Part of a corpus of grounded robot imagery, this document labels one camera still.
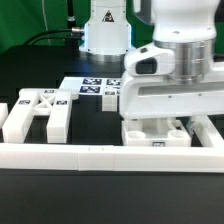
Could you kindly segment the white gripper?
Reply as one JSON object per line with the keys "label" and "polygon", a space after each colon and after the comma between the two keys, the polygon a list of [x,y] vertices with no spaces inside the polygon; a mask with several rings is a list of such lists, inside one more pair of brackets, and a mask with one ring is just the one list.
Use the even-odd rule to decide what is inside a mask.
{"label": "white gripper", "polygon": [[126,120],[224,114],[224,62],[213,43],[154,42],[124,59],[119,112]]}

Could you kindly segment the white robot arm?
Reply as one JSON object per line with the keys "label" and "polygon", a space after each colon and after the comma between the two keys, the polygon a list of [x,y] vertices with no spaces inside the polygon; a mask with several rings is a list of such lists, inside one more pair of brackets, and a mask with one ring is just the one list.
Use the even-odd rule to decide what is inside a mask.
{"label": "white robot arm", "polygon": [[133,0],[153,42],[131,46],[126,0],[91,0],[79,50],[124,59],[119,111],[126,120],[224,113],[224,62],[213,60],[220,0]]}

